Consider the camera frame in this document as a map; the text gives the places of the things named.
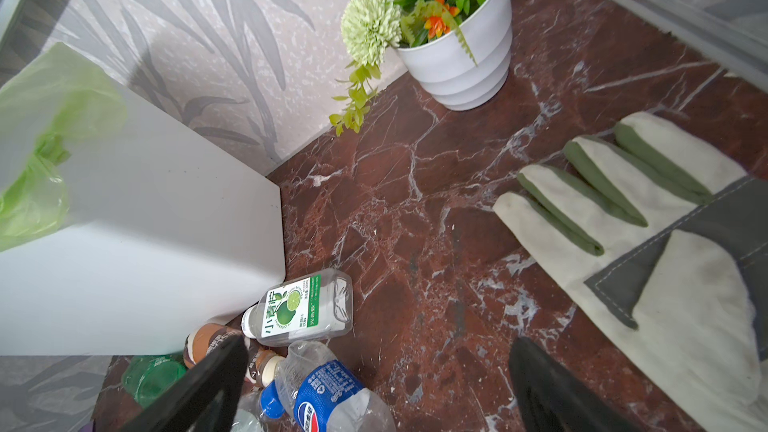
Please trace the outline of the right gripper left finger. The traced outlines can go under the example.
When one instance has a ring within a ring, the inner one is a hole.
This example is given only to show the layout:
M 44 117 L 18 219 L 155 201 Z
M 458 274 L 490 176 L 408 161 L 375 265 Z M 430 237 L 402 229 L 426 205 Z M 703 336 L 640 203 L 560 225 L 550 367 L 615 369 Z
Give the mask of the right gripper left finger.
M 238 409 L 247 363 L 244 339 L 240 336 L 226 339 L 122 429 L 229 432 Z

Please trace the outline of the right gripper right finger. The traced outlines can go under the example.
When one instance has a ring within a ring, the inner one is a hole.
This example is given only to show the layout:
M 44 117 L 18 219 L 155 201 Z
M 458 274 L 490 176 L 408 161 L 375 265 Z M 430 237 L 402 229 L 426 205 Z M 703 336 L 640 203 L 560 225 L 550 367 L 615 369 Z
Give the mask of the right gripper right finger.
M 511 345 L 509 375 L 527 431 L 638 429 L 527 337 Z

